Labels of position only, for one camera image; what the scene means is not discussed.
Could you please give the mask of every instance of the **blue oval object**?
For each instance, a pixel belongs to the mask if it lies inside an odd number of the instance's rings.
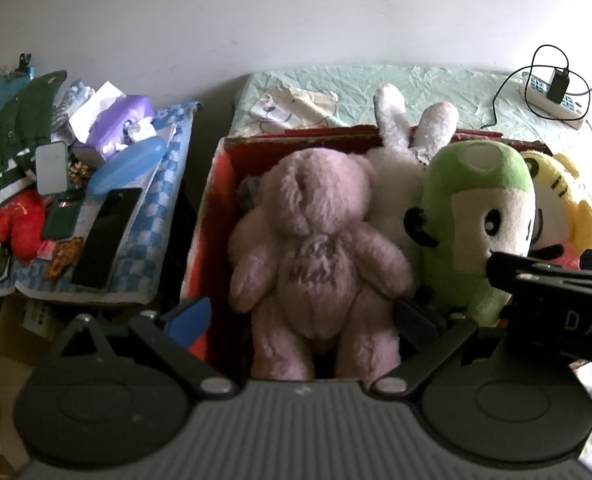
[[[105,196],[112,189],[127,186],[163,160],[167,142],[160,136],[149,137],[128,146],[105,162],[89,179],[87,192],[92,196]]]

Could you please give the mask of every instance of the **black power adapter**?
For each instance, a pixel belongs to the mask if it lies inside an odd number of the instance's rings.
[[[569,70],[567,68],[561,70],[554,69],[554,73],[550,80],[550,89],[547,90],[547,99],[554,103],[561,104],[565,98],[565,92],[569,86]]]

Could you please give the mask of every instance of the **green phone case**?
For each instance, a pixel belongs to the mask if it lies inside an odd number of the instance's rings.
[[[82,200],[54,202],[42,228],[43,240],[65,240],[74,235]]]

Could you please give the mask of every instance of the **purple tissue box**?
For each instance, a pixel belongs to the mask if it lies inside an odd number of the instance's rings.
[[[154,116],[151,100],[144,95],[120,97],[101,112],[89,129],[87,142],[76,140],[71,149],[80,162],[98,168],[116,153],[116,144],[129,144],[125,125]]]

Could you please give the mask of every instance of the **black circular disc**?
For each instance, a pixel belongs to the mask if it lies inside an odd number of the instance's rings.
[[[105,468],[138,460],[182,428],[182,388],[153,368],[80,356],[41,368],[15,405],[31,454],[56,466]]]
[[[547,462],[575,452],[592,431],[592,399],[572,372],[526,361],[446,368],[425,388],[421,409],[453,446],[495,463]]]

